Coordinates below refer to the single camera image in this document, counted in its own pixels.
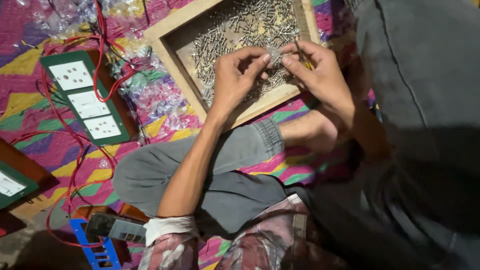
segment green switchboard frame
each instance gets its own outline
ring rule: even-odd
[[[12,196],[7,196],[5,194],[0,193],[0,209],[7,207],[12,202],[26,196],[27,194],[31,193],[32,191],[38,189],[38,184],[34,182],[32,179],[24,176],[14,168],[10,167],[7,163],[0,161],[0,171],[5,175],[13,178],[17,182],[26,186],[25,189],[20,191],[17,194]]]
[[[83,61],[85,66],[87,67],[88,72],[90,73],[90,76],[93,78],[93,73],[95,71],[95,65],[92,62],[92,59],[90,58],[90,55],[85,51],[85,50],[78,50],[78,51],[72,51],[72,52],[66,52],[62,54],[55,54],[55,55],[49,55],[49,56],[44,56],[40,58],[40,63],[43,65],[45,71],[47,74],[50,76],[50,78],[53,78],[53,81],[55,85],[57,86],[58,92],[61,94],[62,98],[65,100],[65,102],[68,104],[72,112],[75,114],[75,117],[77,118],[78,122],[82,125],[82,127],[85,130],[85,133],[87,133],[90,141],[94,143],[95,145],[101,146],[101,145],[113,145],[113,144],[118,144],[121,142],[129,141],[131,140],[131,136],[129,132],[127,131],[127,128],[125,127],[124,122],[122,121],[114,103],[112,100],[108,100],[105,102],[105,105],[108,106],[108,109],[110,110],[110,114],[107,115],[101,115],[101,116],[96,116],[88,119],[82,119],[80,115],[78,114],[77,110],[73,106],[73,104],[70,102],[68,99],[68,95],[71,94],[78,94],[78,93],[83,93],[83,92],[89,92],[93,91],[93,86],[88,86],[88,87],[83,87],[83,88],[78,88],[78,89],[72,89],[72,90],[67,90],[64,91],[59,83],[57,82],[55,76],[53,76],[52,72],[48,67],[50,66],[55,66],[55,65],[60,65],[60,64],[66,64],[70,62],[75,62],[75,61]],[[102,82],[100,79],[97,79],[96,82],[97,89],[100,92],[100,95],[103,97],[106,97],[108,95],[108,92],[105,87],[103,86]],[[112,137],[107,137],[107,138],[101,138],[101,139],[93,139],[91,136],[90,132],[88,132],[87,127],[85,126],[84,120],[90,120],[90,119],[95,119],[95,118],[101,118],[105,116],[113,116],[115,121],[118,124],[118,128],[120,129],[121,134],[117,136],[112,136]]]

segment wooden board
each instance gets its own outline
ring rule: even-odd
[[[202,122],[206,118],[208,106],[202,99],[200,93],[202,84],[195,76],[196,70],[190,56],[193,49],[192,41],[203,29],[212,25],[206,11],[217,5],[228,6],[229,2],[230,0],[195,0],[148,28],[144,33]],[[292,0],[292,6],[299,25],[300,38],[320,43],[311,0]],[[286,83],[270,90],[255,102],[243,103],[230,116],[229,127],[238,126],[299,93],[298,87]]]

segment red wire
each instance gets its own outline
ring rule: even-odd
[[[95,68],[95,72],[94,72],[94,78],[93,78],[93,81],[94,81],[94,85],[93,85],[93,88],[95,90],[95,94],[98,98],[99,101],[101,102],[106,102],[108,101],[112,94],[118,89],[118,87],[123,83],[125,82],[126,80],[128,80],[131,76],[133,76],[133,68],[129,65],[129,64],[125,64],[126,68],[127,68],[127,75],[123,78],[121,78],[120,80],[117,80],[112,88],[110,89],[110,92],[107,96],[107,98],[102,98],[98,91],[97,91],[97,88],[96,88],[96,82],[97,82],[97,79],[98,79],[98,76],[97,76],[97,73],[98,73],[98,69],[100,68],[100,65],[101,65],[101,60],[102,60],[102,57],[103,57],[103,48],[104,48],[104,36],[105,36],[105,24],[104,24],[104,17],[103,17],[103,14],[101,12],[101,9],[100,9],[100,5],[98,4],[98,1],[96,0],[96,9],[97,9],[97,20],[98,20],[98,26],[100,28],[100,32],[101,32],[101,35],[96,35],[96,36],[81,36],[81,37],[70,37],[70,38],[67,38],[66,40],[64,40],[64,43],[63,44],[59,44],[59,45],[56,45],[54,46],[53,48],[51,48],[47,53],[46,55],[50,55],[52,54],[58,47],[61,47],[67,43],[70,43],[70,42],[73,42],[75,40],[78,40],[78,39],[81,39],[81,38],[97,38],[99,39],[99,42],[100,42],[100,58],[99,58],[99,61],[97,63],[97,66]],[[114,42],[113,40],[110,40],[110,39],[106,39],[106,42],[108,42],[109,44],[113,45],[113,46],[116,46],[117,48],[119,48],[122,52],[125,52],[124,48],[122,46],[120,46],[119,44],[117,44],[116,42]],[[72,245],[72,246],[79,246],[79,247],[89,247],[89,248],[92,248],[92,247],[98,247],[98,246],[102,246],[104,243],[103,243],[103,239],[101,238],[101,241],[100,243],[96,243],[96,244],[92,244],[92,245],[82,245],[82,244],[78,244],[78,243],[73,243],[73,242],[69,242],[69,241],[65,241],[65,240],[62,240],[61,238],[59,238],[58,236],[55,235],[55,233],[53,232],[53,230],[50,228],[50,216],[54,210],[54,208],[58,205],[58,203],[66,198],[69,206],[75,211],[75,213],[77,213],[78,215],[80,215],[81,217],[83,217],[80,213],[77,212],[76,208],[73,206],[73,203],[72,203],[72,194],[75,193],[77,190],[79,190],[80,188],[82,187],[85,187],[85,186],[88,186],[88,185],[92,185],[92,184],[102,184],[102,183],[105,183],[107,181],[110,181],[112,178],[113,178],[113,173],[115,171],[115,166],[114,166],[114,162],[112,160],[112,158],[107,154],[107,152],[105,152],[101,147],[98,147],[98,146],[95,146],[97,147],[104,155],[105,157],[107,158],[108,160],[108,163],[110,164],[110,167],[112,169],[112,174],[111,176],[108,178],[108,179],[105,179],[105,180],[101,180],[101,181],[94,181],[94,182],[90,182],[90,183],[84,183],[84,184],[79,184],[79,185],[75,185],[74,184],[74,181],[75,181],[75,177],[76,177],[76,174],[80,168],[80,164],[81,164],[81,160],[82,160],[82,154],[84,153],[84,144],[82,142],[82,140],[85,140],[89,143],[92,143],[88,138],[86,137],[83,137],[81,135],[78,135],[77,133],[75,133],[69,126],[68,124],[63,120],[63,118],[61,117],[61,115],[59,114],[59,112],[57,111],[57,109],[55,108],[53,102],[52,102],[52,99],[51,99],[51,96],[50,96],[50,93],[48,91],[48,86],[47,86],[47,73],[45,72],[44,69],[42,69],[42,86],[43,86],[43,89],[45,91],[45,94],[46,94],[46,97],[48,99],[48,102],[50,103],[50,106],[52,107],[54,113],[55,113],[55,116],[58,118],[58,120],[62,123],[62,125],[65,127],[65,130],[66,131],[35,131],[35,132],[31,132],[31,133],[27,133],[27,134],[24,134],[24,135],[21,135],[20,137],[18,137],[17,139],[13,140],[11,142],[12,145],[20,142],[20,141],[23,141],[25,139],[28,139],[28,138],[31,138],[35,135],[38,135],[38,134],[44,134],[44,133],[62,133],[62,134],[70,134],[77,142],[78,144],[80,145],[80,151],[78,153],[78,156],[77,156],[77,159],[76,159],[76,166],[75,166],[75,169],[73,170],[72,172],[72,175],[70,177],[70,180],[69,180],[69,184],[68,184],[68,188],[67,188],[67,191],[62,194],[56,201],[55,203],[53,204],[50,212],[48,213],[48,216],[47,216],[47,220],[46,220],[46,226],[47,226],[47,231],[54,237],[56,238],[58,241],[60,241],[61,243],[64,243],[66,245]]]

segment gray pants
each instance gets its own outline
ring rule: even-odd
[[[297,192],[330,245],[356,268],[480,268],[480,10],[466,0],[347,0],[393,158],[346,184],[284,189],[232,170],[283,148],[270,120],[222,136],[195,213],[201,231],[231,238]],[[120,198],[154,215],[194,138],[122,159]]]
[[[151,144],[123,158],[113,187],[120,198],[149,216],[158,204],[195,137]],[[264,209],[285,199],[283,185],[272,176],[232,172],[272,158],[283,150],[283,139],[270,119],[223,134],[212,157],[211,173],[195,220],[199,230],[232,239],[242,226]]]

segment pile of screws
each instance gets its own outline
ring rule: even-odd
[[[246,101],[257,100],[290,80],[284,75],[285,68],[280,64],[279,48],[299,38],[291,0],[234,0],[233,11],[234,16],[225,10],[213,11],[210,17],[214,26],[193,41],[194,53],[191,56],[195,61],[196,76],[203,84],[202,96],[208,106],[213,100],[215,60],[244,46],[267,48],[273,64],[272,69],[265,71],[268,80],[259,79]]]

